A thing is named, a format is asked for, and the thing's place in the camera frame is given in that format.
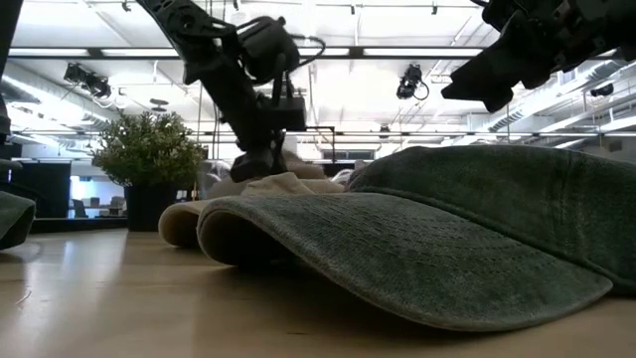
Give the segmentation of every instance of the black pole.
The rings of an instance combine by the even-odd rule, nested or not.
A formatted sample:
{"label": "black pole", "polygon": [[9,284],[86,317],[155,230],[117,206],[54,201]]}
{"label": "black pole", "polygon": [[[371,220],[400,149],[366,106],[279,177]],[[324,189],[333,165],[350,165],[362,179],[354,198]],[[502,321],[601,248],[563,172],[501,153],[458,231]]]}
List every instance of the black pole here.
{"label": "black pole", "polygon": [[[0,78],[7,65],[22,2],[23,0],[0,0]],[[11,119],[7,115],[7,106],[0,92],[0,145],[4,145],[9,134],[11,134]]]}

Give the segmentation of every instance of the desk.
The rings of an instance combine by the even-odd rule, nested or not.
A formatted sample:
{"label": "desk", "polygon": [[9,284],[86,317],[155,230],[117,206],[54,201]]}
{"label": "desk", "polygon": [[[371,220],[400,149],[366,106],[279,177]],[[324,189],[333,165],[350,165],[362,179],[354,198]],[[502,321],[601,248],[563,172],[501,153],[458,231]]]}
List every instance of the desk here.
{"label": "desk", "polygon": [[636,301],[516,333],[386,314],[310,269],[224,268],[125,231],[32,236],[0,255],[3,358],[629,357]]}

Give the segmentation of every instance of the chair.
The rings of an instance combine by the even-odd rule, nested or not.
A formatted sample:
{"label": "chair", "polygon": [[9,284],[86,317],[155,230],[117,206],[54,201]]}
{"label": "chair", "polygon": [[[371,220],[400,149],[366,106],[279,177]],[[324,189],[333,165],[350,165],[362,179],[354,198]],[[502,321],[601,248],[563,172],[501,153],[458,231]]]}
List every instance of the chair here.
{"label": "chair", "polygon": [[78,199],[73,199],[73,208],[76,210],[76,219],[87,219],[88,215],[86,214],[86,208],[83,206],[83,201]]}

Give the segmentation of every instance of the ceiling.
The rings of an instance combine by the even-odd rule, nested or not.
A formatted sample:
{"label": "ceiling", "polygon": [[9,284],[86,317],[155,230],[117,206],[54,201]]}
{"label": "ceiling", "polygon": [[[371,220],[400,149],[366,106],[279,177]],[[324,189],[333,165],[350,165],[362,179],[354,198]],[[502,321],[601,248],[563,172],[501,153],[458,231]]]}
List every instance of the ceiling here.
{"label": "ceiling", "polygon": [[[12,47],[27,48],[169,48],[170,43],[150,16],[134,1],[122,0],[25,0]],[[290,33],[314,35],[329,47],[334,46],[430,46],[486,47],[498,33],[481,20],[481,9],[468,0],[242,0],[238,10],[233,1],[196,1],[204,9],[229,22],[243,23],[257,16],[283,16]],[[433,14],[432,4],[437,5]],[[154,105],[151,98],[169,101],[168,110],[181,114],[187,125],[202,131],[214,127],[214,105],[201,91],[199,83],[183,84],[180,61],[143,60],[11,60],[29,72],[56,86],[89,98],[81,89],[72,88],[63,79],[71,62],[109,78],[122,96],[124,112],[138,113]],[[440,91],[445,79],[461,61],[415,61],[426,74],[430,95],[426,101],[396,98],[398,79],[413,61],[391,60],[318,60],[292,75],[297,88],[311,88],[312,124],[335,125],[340,130],[378,130],[390,124],[400,131],[480,131],[486,124],[506,116],[506,111],[488,113],[481,102],[447,100]],[[600,62],[589,62],[588,69]],[[612,98],[583,100],[580,89],[563,95],[554,88],[563,79],[554,75],[548,86],[534,91],[516,88],[516,101],[509,111],[532,104],[533,113],[515,123],[516,130],[539,131],[590,109],[591,105],[616,100],[631,94],[633,69],[614,74],[616,94]],[[92,105],[107,106],[112,101]],[[47,126],[35,125],[30,129]],[[453,144],[436,138],[442,144]]]}

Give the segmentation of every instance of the cable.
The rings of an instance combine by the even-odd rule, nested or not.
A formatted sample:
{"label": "cable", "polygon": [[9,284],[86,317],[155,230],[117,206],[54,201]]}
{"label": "cable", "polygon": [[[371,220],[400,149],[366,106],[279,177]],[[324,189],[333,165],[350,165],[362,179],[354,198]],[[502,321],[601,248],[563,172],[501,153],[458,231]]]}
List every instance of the cable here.
{"label": "cable", "polygon": [[320,44],[320,51],[318,51],[318,53],[312,57],[310,57],[309,59],[301,62],[300,64],[298,64],[298,68],[301,68],[305,65],[309,65],[312,62],[314,62],[320,55],[322,55],[325,50],[327,50],[327,44],[318,37],[315,36],[302,36],[302,35],[296,35],[296,34],[291,34],[290,35],[292,39],[296,39],[296,40],[309,40],[309,41],[313,41],[315,43]]}
{"label": "cable", "polygon": [[488,2],[484,1],[484,0],[470,0],[471,3],[481,6],[481,7],[486,7],[488,6]]}
{"label": "cable", "polygon": [[430,88],[428,87],[427,84],[424,83],[424,81],[420,81],[419,82],[421,84],[422,87],[424,87],[426,89],[426,95],[422,98],[419,98],[417,95],[413,95],[413,98],[419,100],[419,101],[423,101],[426,100],[428,98],[428,96],[430,95]]}

